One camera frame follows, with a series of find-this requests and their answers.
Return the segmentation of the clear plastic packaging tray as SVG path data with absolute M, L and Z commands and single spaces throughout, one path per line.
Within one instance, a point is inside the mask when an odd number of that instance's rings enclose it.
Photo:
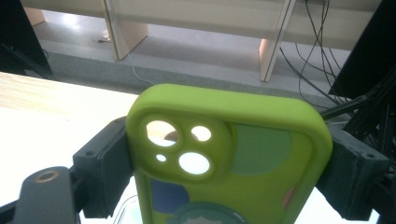
M 122 203 L 113 224 L 143 224 L 136 195 L 129 197 Z

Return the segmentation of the black tripod stand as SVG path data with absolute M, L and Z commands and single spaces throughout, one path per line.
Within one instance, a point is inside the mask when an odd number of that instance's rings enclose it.
M 369 203 L 376 224 L 396 224 L 396 87 L 376 87 L 367 94 L 322 113 L 325 119 L 354 112 L 342 130 L 389 159 L 389 169 L 371 189 Z

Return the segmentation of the light wooden shelf unit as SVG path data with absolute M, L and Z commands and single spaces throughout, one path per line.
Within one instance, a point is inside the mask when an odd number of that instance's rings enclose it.
M 270 79 L 282 41 L 353 49 L 381 0 L 21 0 L 24 7 L 99 17 L 123 59 L 150 24 L 259 38 L 261 80 Z

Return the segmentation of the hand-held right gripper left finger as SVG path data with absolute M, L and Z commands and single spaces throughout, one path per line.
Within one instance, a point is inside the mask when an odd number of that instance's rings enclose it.
M 73 167 L 82 178 L 88 201 L 86 218 L 112 217 L 133 175 L 125 117 L 114 119 L 73 155 Z

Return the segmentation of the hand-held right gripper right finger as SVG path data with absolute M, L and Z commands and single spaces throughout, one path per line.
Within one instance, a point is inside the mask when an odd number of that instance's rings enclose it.
M 371 189 L 389 169 L 389 159 L 344 130 L 329 125 L 332 155 L 317 183 L 329 205 L 344 219 L 368 220 Z

